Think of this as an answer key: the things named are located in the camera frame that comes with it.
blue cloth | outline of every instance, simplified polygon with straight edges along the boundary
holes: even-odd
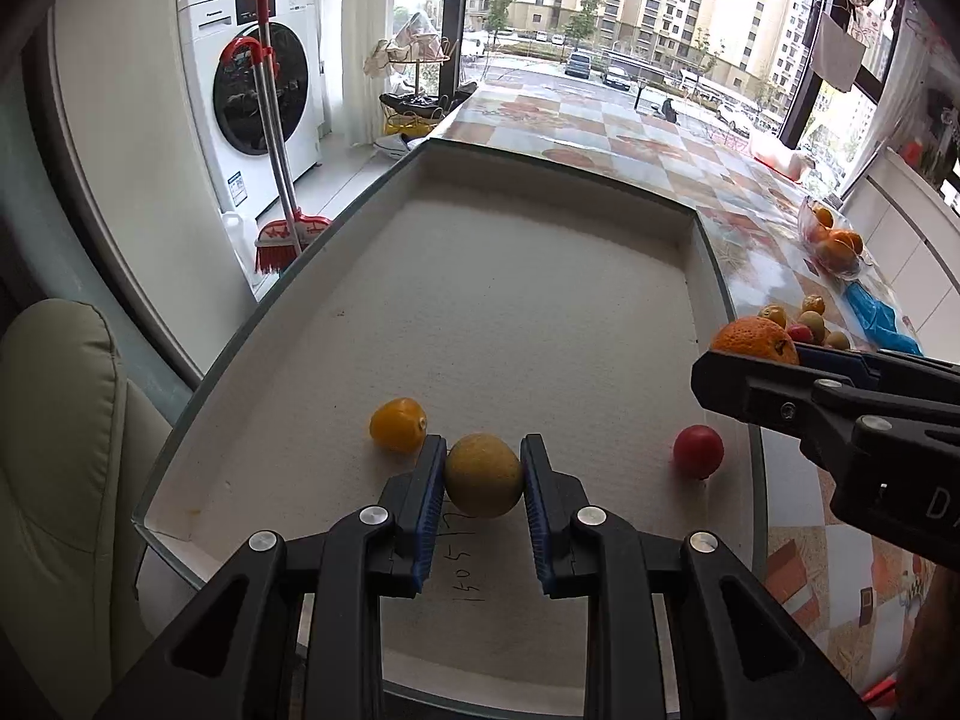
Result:
[[[920,346],[913,338],[896,331],[896,314],[890,306],[874,298],[856,281],[848,286],[845,296],[860,320],[863,332],[867,334],[867,341],[881,349],[923,357]]]

white towel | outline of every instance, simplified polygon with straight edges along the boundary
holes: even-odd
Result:
[[[813,43],[813,71],[838,92],[853,89],[867,47],[848,35],[827,13],[820,15]]]

plastic bag of oranges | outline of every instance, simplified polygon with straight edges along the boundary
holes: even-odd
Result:
[[[863,239],[837,211],[808,197],[800,206],[797,229],[818,265],[847,281],[860,274]]]

white curtain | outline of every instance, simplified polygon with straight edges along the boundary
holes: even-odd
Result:
[[[930,68],[930,48],[925,36],[932,33],[933,25],[925,11],[916,0],[906,0],[904,19],[877,112],[840,187],[840,196],[850,189],[880,148],[888,143],[899,146],[899,141],[908,135],[914,122],[913,114],[925,100],[926,74]]]
[[[392,0],[320,0],[320,59],[326,76],[330,130],[347,143],[383,134],[383,79],[364,76],[364,59],[389,37]]]

checkered tablecloth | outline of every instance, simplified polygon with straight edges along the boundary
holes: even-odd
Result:
[[[738,316],[778,303],[795,317],[803,296],[817,293],[827,303],[827,330],[842,330],[855,348],[872,348],[842,298],[843,282],[800,244],[802,187],[722,138],[705,140],[635,113],[626,96],[619,105],[563,79],[544,84],[484,83],[433,137],[572,165],[694,208]],[[899,330],[913,335],[875,266],[866,266],[860,282],[893,306]],[[896,668],[932,566],[839,522],[827,505],[832,479],[800,454],[799,442],[764,430],[763,449],[767,589],[855,688],[868,688]]]

